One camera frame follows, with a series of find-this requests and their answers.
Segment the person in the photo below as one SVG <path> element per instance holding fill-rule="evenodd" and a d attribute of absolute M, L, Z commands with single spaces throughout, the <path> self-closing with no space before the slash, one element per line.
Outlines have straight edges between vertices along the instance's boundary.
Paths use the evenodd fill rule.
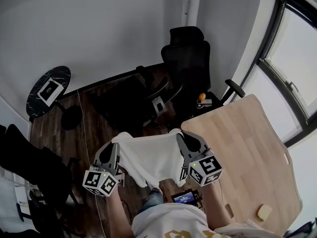
<path fill-rule="evenodd" d="M 134 218 L 132 227 L 126 217 L 117 187 L 106 198 L 111 238 L 218 238 L 279 237 L 251 221 L 232 223 L 213 183 L 201 187 L 206 214 L 192 205 L 163 204 L 161 190 L 154 188 Z"/>

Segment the orange object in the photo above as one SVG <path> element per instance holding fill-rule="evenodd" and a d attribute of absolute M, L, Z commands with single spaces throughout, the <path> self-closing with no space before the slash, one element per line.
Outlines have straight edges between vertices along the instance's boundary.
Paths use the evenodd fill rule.
<path fill-rule="evenodd" d="M 203 101 L 205 98 L 206 98 L 206 94 L 204 94 L 204 93 L 201 93 L 201 94 L 198 96 L 198 100 L 200 100 L 200 101 Z"/>

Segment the light wood tabletop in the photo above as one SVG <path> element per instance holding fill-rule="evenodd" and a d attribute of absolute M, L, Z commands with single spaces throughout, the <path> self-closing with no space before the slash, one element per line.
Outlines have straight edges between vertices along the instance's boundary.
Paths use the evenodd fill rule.
<path fill-rule="evenodd" d="M 269 123 L 260 101 L 249 95 L 182 123 L 182 130 L 204 138 L 224 171 L 217 189 L 233 220 L 252 220 L 283 235 L 302 210 L 291 157 Z M 262 222 L 257 211 L 272 208 Z"/>

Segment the black window frame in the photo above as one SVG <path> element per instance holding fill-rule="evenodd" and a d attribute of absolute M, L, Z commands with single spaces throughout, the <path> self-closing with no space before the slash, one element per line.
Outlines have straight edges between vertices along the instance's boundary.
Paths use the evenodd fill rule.
<path fill-rule="evenodd" d="M 302 104 L 292 94 L 293 88 L 291 87 L 291 84 L 284 82 L 284 80 L 279 76 L 278 73 L 276 73 L 270 64 L 265 61 L 265 58 L 267 57 L 278 32 L 285 9 L 289 9 L 317 30 L 317 9 L 315 9 L 308 2 L 305 0 L 275 0 L 272 16 L 263 41 L 240 86 L 243 87 L 243 85 L 246 83 L 251 71 L 254 68 L 254 65 L 257 65 L 273 82 L 275 87 L 279 90 L 283 98 L 292 109 L 302 128 L 302 131 L 295 134 L 292 138 L 288 139 L 284 143 L 286 147 L 291 147 L 292 145 L 304 139 L 317 128 L 317 111 L 308 117 L 306 111 L 302 107 Z"/>

